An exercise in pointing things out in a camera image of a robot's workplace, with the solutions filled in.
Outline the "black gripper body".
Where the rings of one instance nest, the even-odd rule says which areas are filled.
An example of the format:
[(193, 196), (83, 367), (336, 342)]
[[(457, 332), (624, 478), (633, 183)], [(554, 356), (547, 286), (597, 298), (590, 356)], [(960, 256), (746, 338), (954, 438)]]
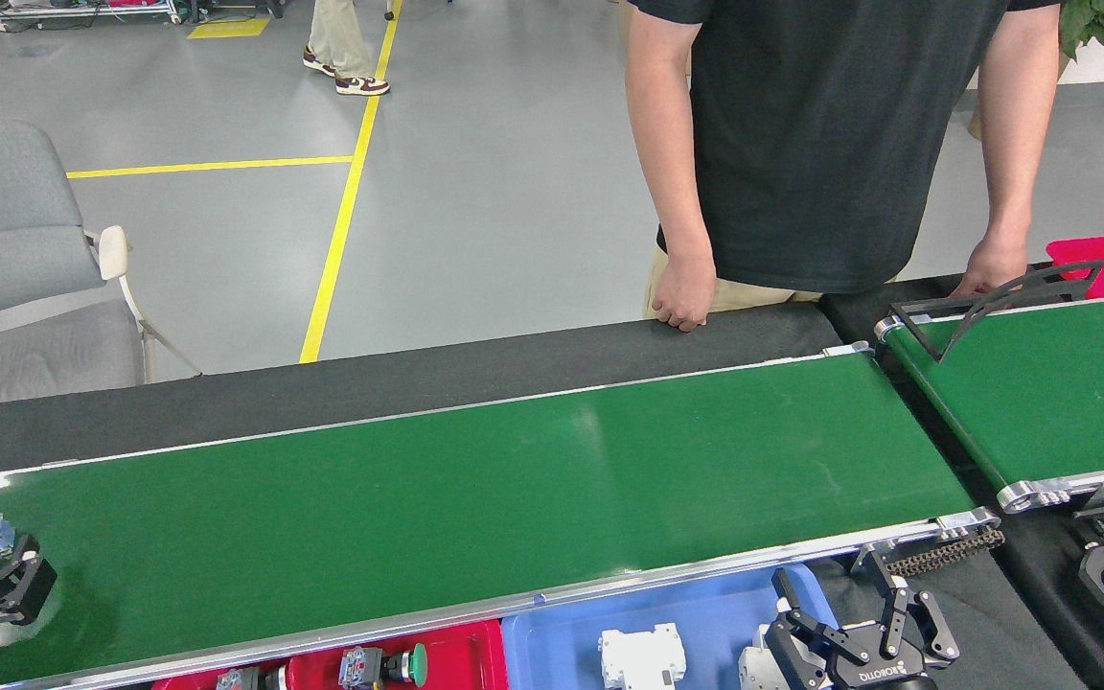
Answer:
[(925, 673), (924, 656), (916, 648), (903, 648), (893, 658), (870, 654), (866, 664), (845, 658), (840, 650), (824, 656), (824, 667), (809, 665), (806, 680), (797, 689), (937, 689)]

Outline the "person's left hand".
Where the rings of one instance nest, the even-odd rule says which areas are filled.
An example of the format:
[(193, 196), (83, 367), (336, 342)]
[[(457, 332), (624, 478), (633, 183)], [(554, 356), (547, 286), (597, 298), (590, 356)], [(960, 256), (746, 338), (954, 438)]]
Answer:
[(951, 297), (985, 294), (1021, 279), (1028, 270), (1028, 243), (1025, 236), (987, 233), (973, 250), (958, 287)]

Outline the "person's right hand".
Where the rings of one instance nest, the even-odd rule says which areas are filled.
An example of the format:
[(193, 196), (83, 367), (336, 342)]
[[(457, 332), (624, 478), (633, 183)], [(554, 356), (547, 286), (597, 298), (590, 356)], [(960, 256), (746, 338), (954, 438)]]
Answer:
[(711, 250), (657, 250), (649, 283), (648, 317), (683, 333), (704, 326), (716, 293)]

